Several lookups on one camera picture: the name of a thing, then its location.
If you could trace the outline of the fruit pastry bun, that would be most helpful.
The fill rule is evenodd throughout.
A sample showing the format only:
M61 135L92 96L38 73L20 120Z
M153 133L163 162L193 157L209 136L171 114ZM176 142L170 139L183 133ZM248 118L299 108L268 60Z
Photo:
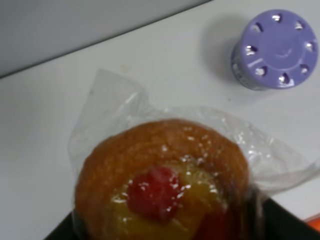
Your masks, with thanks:
M69 139L80 240L266 240L263 203L318 165L228 113L158 110L99 70Z

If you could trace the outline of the orange object at edge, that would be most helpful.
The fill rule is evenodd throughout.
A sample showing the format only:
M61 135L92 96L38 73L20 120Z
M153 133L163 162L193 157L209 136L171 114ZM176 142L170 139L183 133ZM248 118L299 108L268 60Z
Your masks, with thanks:
M320 214L311 216L305 219L304 222L313 229L320 231Z

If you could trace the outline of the purple air freshener container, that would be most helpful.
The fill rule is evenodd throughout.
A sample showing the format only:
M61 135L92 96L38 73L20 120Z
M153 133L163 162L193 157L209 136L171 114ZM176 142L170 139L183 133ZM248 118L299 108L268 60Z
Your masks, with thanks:
M300 15L271 9L255 16L234 46L235 78L254 91L284 90L304 83L317 66L318 40Z

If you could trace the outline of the black tray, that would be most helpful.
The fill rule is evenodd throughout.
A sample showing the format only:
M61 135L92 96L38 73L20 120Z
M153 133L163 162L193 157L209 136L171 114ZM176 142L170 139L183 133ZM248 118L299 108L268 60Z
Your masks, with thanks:
M289 213L272 199L267 199L263 205L265 220L265 238L267 240L319 240L320 232L307 223ZM69 213L63 221L46 237L47 240L77 240L73 229L72 214Z

